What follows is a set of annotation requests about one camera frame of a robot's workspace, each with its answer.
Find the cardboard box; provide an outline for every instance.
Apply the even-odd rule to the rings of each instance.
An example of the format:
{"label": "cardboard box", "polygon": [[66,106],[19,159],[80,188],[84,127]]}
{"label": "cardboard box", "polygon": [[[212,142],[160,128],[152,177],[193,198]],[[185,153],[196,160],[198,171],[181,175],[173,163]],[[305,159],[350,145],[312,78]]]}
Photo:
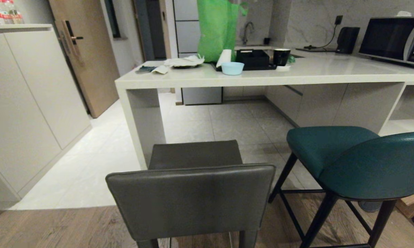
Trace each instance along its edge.
{"label": "cardboard box", "polygon": [[414,195],[398,200],[396,207],[405,215],[405,217],[412,218],[414,216]]}

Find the stool backrest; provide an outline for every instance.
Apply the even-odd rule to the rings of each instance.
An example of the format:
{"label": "stool backrest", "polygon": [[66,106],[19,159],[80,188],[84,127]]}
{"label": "stool backrest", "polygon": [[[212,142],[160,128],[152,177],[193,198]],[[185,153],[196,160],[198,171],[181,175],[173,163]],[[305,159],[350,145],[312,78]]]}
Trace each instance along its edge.
{"label": "stool backrest", "polygon": [[112,173],[106,182],[136,241],[258,230],[274,165]]}
{"label": "stool backrest", "polygon": [[319,176],[337,193],[354,199],[395,199],[414,194],[414,132],[360,143]]}

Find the tile floor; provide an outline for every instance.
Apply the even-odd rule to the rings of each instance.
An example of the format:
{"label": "tile floor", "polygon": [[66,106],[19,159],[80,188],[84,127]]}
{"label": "tile floor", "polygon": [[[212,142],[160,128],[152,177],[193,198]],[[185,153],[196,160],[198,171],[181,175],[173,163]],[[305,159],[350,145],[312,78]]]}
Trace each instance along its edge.
{"label": "tile floor", "polygon": [[[167,143],[234,140],[244,163],[273,163],[279,177],[290,150],[286,133],[293,126],[264,101],[222,105],[176,106],[175,94],[159,94]],[[0,202],[0,209],[55,209],[114,205],[105,176],[137,171],[130,133],[119,101],[18,203]],[[285,188],[320,188],[300,163]]]}

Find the light blue bowl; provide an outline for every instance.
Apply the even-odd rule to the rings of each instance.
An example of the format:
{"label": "light blue bowl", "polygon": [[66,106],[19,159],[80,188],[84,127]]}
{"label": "light blue bowl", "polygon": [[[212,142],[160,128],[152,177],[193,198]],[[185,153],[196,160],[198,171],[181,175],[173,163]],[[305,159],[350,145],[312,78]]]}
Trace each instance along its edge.
{"label": "light blue bowl", "polygon": [[239,62],[225,62],[221,64],[222,73],[225,75],[241,75],[244,63]]}

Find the plastic bag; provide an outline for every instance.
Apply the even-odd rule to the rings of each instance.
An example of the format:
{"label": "plastic bag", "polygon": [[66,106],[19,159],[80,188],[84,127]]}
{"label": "plastic bag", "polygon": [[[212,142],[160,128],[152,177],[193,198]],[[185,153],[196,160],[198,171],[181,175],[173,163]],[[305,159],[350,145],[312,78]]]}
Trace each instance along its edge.
{"label": "plastic bag", "polygon": [[[228,0],[198,0],[201,27],[198,53],[205,57],[205,62],[218,61],[224,49],[234,51],[239,10],[243,16],[247,13],[244,6],[247,6],[247,3],[235,4]],[[235,61],[235,57],[235,53],[232,52],[232,61]]]}

